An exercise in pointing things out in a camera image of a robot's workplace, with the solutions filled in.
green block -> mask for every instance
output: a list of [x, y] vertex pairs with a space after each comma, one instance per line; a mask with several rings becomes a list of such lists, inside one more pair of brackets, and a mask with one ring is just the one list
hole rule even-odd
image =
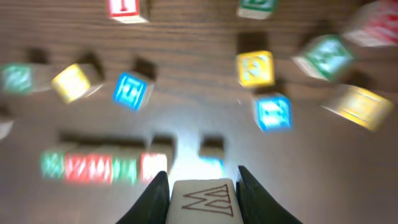
[[354, 59], [335, 35], [320, 41], [304, 57], [327, 80], [334, 79]]
[[273, 12], [276, 4], [277, 0], [240, 0], [239, 7], [242, 9]]
[[40, 158], [40, 165], [44, 177], [62, 179], [65, 172], [65, 155], [59, 152], [45, 152]]
[[137, 161], [135, 159], [113, 159], [113, 179], [128, 180], [134, 185], [137, 180]]
[[33, 90], [32, 67], [18, 63], [4, 66], [2, 84], [7, 93], [22, 95], [30, 93]]

brown table surface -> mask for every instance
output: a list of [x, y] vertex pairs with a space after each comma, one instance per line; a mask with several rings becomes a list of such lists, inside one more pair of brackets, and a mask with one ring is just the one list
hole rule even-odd
[[[311, 37], [336, 33], [363, 2], [285, 0], [266, 21], [236, 16], [238, 0], [151, 0], [151, 23], [108, 19], [105, 0], [0, 2], [0, 60], [68, 65], [97, 61], [105, 86], [65, 105], [54, 91], [3, 98], [16, 123], [0, 143], [1, 223], [114, 223], [145, 185], [73, 185], [43, 179], [40, 153], [60, 133], [119, 139], [165, 134], [176, 161], [197, 155], [203, 136], [225, 140], [226, 169], [245, 165], [304, 223], [395, 223], [398, 207], [398, 114], [375, 132], [321, 108], [333, 84], [306, 77], [291, 61]], [[238, 37], [263, 34], [275, 57], [276, 90], [292, 100], [294, 129], [262, 133], [252, 118], [253, 92], [236, 74]], [[357, 60], [340, 80], [398, 102], [398, 49], [348, 43]], [[138, 61], [157, 75], [139, 113], [115, 105], [119, 74]]]

blue block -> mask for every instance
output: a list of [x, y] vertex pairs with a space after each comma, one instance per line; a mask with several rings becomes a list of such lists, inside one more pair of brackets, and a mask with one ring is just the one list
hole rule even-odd
[[262, 131], [292, 129], [292, 107], [288, 98], [275, 96], [255, 102], [256, 120]]
[[125, 72], [119, 77], [113, 100], [128, 106], [132, 110], [138, 110], [142, 104], [146, 90], [147, 83], [145, 81]]

yellow block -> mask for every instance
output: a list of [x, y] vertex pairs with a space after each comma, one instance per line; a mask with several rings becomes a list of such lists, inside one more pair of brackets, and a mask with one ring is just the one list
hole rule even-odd
[[351, 86], [341, 101], [338, 113], [365, 128], [374, 129], [386, 114], [381, 112], [392, 107], [389, 100], [363, 88]]
[[73, 64], [59, 73], [51, 81], [51, 84], [66, 103], [83, 96], [90, 88], [90, 81], [77, 64]]
[[275, 83], [272, 54], [265, 50], [238, 55], [239, 82], [243, 87]]

wooden table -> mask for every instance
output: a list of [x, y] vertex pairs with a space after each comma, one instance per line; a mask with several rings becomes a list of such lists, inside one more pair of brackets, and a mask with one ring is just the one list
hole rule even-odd
[[[53, 91], [2, 99], [16, 123], [0, 143], [1, 223], [114, 223], [140, 196], [142, 184], [43, 179], [40, 153], [62, 133], [147, 142], [171, 135], [176, 161], [197, 155], [203, 136], [223, 136], [228, 175], [235, 179], [245, 165], [304, 223], [396, 222], [398, 114], [370, 133], [324, 110], [319, 103], [333, 85], [306, 77], [290, 59], [308, 39], [337, 32], [361, 3], [285, 0], [269, 20], [254, 21], [236, 16], [238, 0], [151, 2], [152, 22], [135, 25], [108, 19], [105, 1], [0, 2], [1, 63], [96, 62], [107, 79], [96, 95], [68, 106]], [[252, 119], [253, 92], [239, 85], [235, 65], [247, 33], [274, 54], [275, 90], [292, 100], [293, 131], [264, 134]], [[348, 47], [357, 61], [341, 82], [397, 103], [397, 48]], [[157, 75], [139, 113], [112, 101], [119, 74], [136, 62]]]

